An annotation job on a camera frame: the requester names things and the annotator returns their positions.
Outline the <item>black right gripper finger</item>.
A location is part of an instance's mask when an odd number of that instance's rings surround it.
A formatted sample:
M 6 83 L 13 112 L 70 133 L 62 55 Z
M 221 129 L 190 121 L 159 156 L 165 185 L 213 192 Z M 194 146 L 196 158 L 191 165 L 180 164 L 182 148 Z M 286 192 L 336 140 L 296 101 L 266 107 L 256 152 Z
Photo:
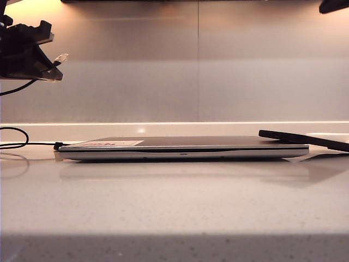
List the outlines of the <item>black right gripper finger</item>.
M 323 0 L 319 6 L 321 14 L 327 14 L 341 9 L 348 8 L 349 0 Z

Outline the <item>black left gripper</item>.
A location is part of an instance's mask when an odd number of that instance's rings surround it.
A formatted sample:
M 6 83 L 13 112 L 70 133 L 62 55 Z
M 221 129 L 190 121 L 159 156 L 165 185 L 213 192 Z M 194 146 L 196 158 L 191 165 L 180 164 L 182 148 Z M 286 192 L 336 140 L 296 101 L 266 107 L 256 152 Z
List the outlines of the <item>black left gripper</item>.
M 41 20 L 40 25 L 13 24 L 13 19 L 1 15 L 1 77 L 16 80 L 61 81 L 63 73 L 54 65 L 39 45 L 54 39 L 52 25 Z

